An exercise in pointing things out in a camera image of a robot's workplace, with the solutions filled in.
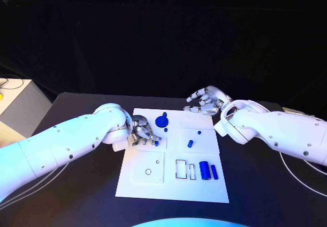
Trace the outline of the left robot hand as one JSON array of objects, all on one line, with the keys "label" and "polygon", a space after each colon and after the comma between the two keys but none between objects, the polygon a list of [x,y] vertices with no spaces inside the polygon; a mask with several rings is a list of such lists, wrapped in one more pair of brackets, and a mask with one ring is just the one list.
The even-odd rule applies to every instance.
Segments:
[{"label": "left robot hand", "polygon": [[133,139],[132,147],[139,143],[145,145],[149,143],[151,145],[158,145],[161,141],[161,137],[158,137],[151,130],[151,126],[146,118],[142,115],[132,115],[132,132],[131,137]]}]

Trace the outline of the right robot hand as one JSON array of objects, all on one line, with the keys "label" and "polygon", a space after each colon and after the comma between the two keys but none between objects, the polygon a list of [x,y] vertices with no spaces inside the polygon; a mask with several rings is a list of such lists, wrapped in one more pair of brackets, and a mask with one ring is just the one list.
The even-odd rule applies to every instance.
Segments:
[{"label": "right robot hand", "polygon": [[197,90],[185,99],[187,102],[198,99],[198,106],[184,106],[185,112],[198,113],[203,115],[217,115],[233,99],[214,86],[207,86]]}]

